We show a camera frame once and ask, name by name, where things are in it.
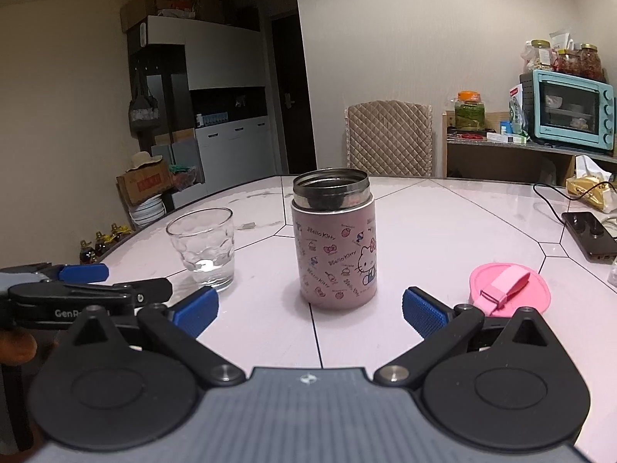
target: yellow package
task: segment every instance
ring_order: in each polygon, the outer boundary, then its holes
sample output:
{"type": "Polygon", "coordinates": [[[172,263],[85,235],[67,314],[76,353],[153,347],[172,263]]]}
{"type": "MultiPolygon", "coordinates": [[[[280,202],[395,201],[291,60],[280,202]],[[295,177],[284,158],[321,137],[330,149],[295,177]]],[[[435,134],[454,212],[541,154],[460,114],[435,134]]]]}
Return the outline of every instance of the yellow package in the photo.
{"type": "MultiPolygon", "coordinates": [[[[569,179],[566,179],[566,189],[570,195],[580,197],[588,189],[600,182],[601,181],[594,176],[569,177],[569,179]]],[[[602,186],[594,188],[581,200],[599,211],[602,211],[604,214],[609,214],[617,208],[617,197],[608,184],[603,184],[602,186]]]]}

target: shelf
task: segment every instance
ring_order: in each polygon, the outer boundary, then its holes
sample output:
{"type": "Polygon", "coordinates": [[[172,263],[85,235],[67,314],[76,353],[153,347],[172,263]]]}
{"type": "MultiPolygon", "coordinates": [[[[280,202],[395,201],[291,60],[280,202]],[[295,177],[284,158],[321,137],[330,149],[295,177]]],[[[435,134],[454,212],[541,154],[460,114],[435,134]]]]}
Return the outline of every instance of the shelf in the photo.
{"type": "Polygon", "coordinates": [[[588,157],[594,159],[595,161],[617,164],[617,158],[614,158],[608,155],[594,153],[593,151],[583,150],[583,149],[574,149],[574,148],[566,148],[566,147],[559,147],[559,146],[554,146],[554,147],[543,146],[533,141],[529,141],[527,144],[513,144],[509,142],[493,142],[489,140],[448,139],[447,143],[467,145],[467,146],[487,146],[487,147],[496,147],[496,148],[540,151],[544,153],[559,153],[562,155],[573,155],[573,156],[587,155],[588,157]]]}
{"type": "Polygon", "coordinates": [[[589,120],[593,117],[593,115],[588,115],[587,113],[579,113],[577,111],[568,111],[557,108],[546,108],[547,113],[551,113],[553,115],[562,115],[564,117],[572,117],[572,118],[584,118],[585,120],[589,120]]]}

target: beige chair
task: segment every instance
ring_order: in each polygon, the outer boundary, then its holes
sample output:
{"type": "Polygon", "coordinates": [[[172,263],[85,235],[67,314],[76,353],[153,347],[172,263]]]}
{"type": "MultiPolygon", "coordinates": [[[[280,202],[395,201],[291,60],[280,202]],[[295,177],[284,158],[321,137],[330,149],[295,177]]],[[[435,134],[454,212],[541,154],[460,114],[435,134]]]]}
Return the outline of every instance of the beige chair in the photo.
{"type": "Polygon", "coordinates": [[[347,166],[372,176],[430,177],[433,108],[373,101],[345,110],[347,166]]]}

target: straw hat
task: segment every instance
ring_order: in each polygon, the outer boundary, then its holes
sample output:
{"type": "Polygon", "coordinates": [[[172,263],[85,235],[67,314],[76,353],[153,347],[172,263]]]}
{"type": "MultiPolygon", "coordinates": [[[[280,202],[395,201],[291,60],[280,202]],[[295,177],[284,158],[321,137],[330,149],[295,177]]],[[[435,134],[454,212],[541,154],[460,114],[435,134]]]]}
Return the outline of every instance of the straw hat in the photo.
{"type": "Polygon", "coordinates": [[[133,164],[133,166],[130,169],[128,169],[127,172],[129,170],[136,170],[147,164],[156,164],[157,162],[160,162],[162,159],[163,157],[161,155],[156,156],[156,157],[151,157],[150,153],[148,153],[147,151],[140,151],[139,153],[135,153],[135,155],[131,157],[131,163],[133,164]]]}

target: pickled vegetable jar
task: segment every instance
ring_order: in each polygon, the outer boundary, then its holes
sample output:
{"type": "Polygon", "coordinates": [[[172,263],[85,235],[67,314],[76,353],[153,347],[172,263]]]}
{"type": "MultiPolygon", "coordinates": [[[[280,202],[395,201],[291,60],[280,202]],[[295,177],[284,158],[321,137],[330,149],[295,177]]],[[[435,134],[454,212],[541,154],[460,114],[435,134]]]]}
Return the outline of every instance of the pickled vegetable jar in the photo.
{"type": "Polygon", "coordinates": [[[558,57],[555,62],[556,72],[574,76],[581,75],[581,57],[576,51],[561,49],[557,51],[557,54],[558,57]]]}
{"type": "Polygon", "coordinates": [[[598,47],[592,44],[582,44],[581,49],[581,76],[596,82],[606,82],[598,47]]]}
{"type": "Polygon", "coordinates": [[[457,129],[484,130],[484,103],[480,94],[474,91],[459,92],[459,98],[454,103],[454,115],[457,129]]]}

